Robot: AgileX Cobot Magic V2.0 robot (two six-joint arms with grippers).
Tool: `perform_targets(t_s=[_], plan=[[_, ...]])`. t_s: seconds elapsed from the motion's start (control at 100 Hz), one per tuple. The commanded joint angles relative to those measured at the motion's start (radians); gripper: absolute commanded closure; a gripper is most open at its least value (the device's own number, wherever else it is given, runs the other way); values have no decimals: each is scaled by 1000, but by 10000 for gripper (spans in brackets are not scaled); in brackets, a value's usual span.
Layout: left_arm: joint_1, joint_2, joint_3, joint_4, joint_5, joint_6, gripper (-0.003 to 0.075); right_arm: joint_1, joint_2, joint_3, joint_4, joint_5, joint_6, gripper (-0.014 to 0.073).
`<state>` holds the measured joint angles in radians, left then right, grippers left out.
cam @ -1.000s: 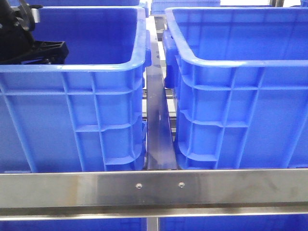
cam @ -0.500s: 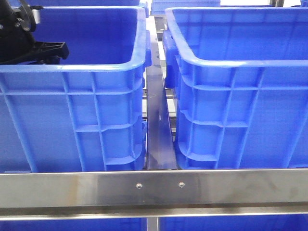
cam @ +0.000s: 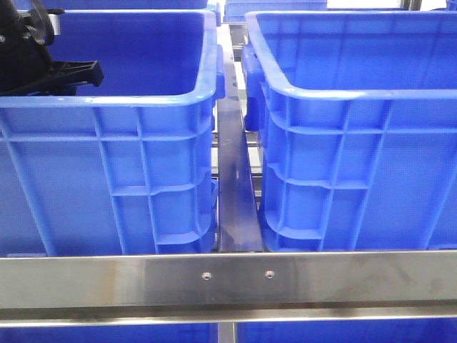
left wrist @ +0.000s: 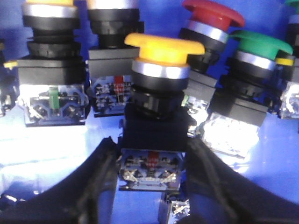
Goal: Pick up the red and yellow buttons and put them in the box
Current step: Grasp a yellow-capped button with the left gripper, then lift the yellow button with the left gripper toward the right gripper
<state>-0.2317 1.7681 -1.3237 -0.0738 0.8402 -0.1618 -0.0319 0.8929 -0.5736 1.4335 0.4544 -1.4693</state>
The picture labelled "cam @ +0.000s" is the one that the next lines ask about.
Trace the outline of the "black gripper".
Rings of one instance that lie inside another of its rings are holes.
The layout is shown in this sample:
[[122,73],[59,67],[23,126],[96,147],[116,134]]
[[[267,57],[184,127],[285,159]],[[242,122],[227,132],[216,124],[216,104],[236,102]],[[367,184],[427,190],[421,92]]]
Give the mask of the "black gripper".
[[56,61],[49,53],[56,35],[50,16],[64,13],[41,1],[32,1],[26,11],[13,1],[1,2],[2,96],[74,96],[78,86],[101,85],[98,61]]

